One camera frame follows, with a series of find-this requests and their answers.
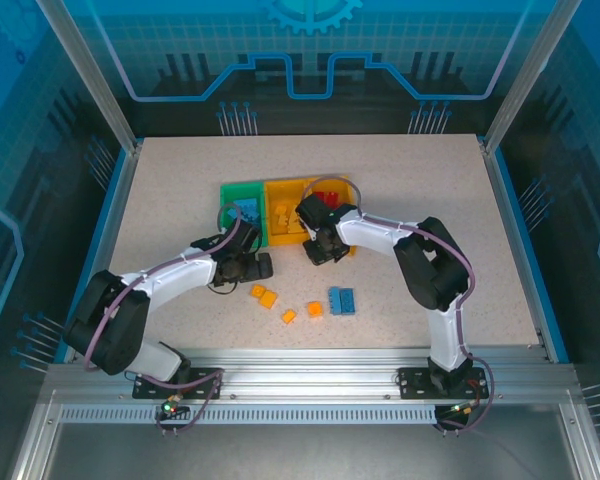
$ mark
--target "enclosure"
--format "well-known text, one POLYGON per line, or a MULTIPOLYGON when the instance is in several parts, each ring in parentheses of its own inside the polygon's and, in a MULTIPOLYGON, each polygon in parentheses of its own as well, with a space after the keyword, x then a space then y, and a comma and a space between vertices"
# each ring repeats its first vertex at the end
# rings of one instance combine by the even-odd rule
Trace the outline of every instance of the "enclosure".
POLYGON ((0 2, 0 478, 158 475, 600 479, 600 0, 0 2), (403 398, 433 333, 395 258, 299 245, 295 206, 334 174, 471 262, 478 429, 445 437, 452 399, 403 398), (163 438, 164 398, 86 372, 61 331, 96 272, 177 256, 227 201, 253 202, 277 299, 151 312, 148 338, 224 369, 163 438))

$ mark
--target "speckled work surface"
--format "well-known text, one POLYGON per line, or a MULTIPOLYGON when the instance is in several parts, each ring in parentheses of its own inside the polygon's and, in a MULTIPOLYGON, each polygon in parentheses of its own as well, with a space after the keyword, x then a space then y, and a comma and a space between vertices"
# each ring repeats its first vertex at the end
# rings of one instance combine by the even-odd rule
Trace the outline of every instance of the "speckled work surface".
MULTIPOLYGON (((440 218, 472 262, 477 288, 466 303, 470 345, 537 343, 493 191, 473 135, 149 138, 144 142, 116 243, 112 271, 148 268, 216 232, 223 183, 344 173, 363 207, 379 216, 440 218)), ((315 267, 301 245, 269 248, 278 293, 266 310, 242 284, 227 296, 189 291, 156 311, 146 334, 180 348, 425 346, 424 311, 393 257, 358 250, 315 267), (356 315, 328 312, 329 286, 353 287, 356 315), (286 325, 280 316, 294 309, 286 325)))

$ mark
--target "blue enclosure wall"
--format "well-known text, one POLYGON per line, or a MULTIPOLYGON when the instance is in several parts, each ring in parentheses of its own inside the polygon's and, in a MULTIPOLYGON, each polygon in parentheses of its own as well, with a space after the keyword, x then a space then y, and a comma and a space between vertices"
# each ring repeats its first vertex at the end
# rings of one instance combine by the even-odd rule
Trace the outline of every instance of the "blue enclosure wall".
POLYGON ((553 3, 67 6, 144 136, 484 133, 553 3))
POLYGON ((35 2, 0 2, 0 478, 57 346, 37 314, 64 322, 119 151, 35 2))
POLYGON ((502 144, 568 354, 600 382, 600 0, 584 0, 502 144))

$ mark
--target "orange lego brick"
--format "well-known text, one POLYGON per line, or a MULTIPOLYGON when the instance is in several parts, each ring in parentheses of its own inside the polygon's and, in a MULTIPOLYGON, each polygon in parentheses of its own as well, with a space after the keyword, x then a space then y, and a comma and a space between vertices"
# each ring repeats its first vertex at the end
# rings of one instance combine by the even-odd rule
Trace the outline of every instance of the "orange lego brick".
POLYGON ((262 297, 260 297, 260 305, 265 308, 273 307, 273 304, 276 303, 276 299, 278 298, 278 294, 272 292, 271 290, 267 290, 264 292, 262 297))
POLYGON ((316 318, 322 316, 323 310, 322 304, 320 302, 310 302, 307 306, 307 309, 309 310, 309 318, 316 318))
POLYGON ((296 312, 293 310, 287 310, 282 314, 282 321, 287 325, 293 322, 293 319, 296 318, 296 312))
POLYGON ((262 295, 264 295, 264 292, 266 292, 267 289, 264 288, 262 285, 254 285, 253 288, 251 289, 251 295, 256 297, 256 298, 260 298, 262 297, 262 295))

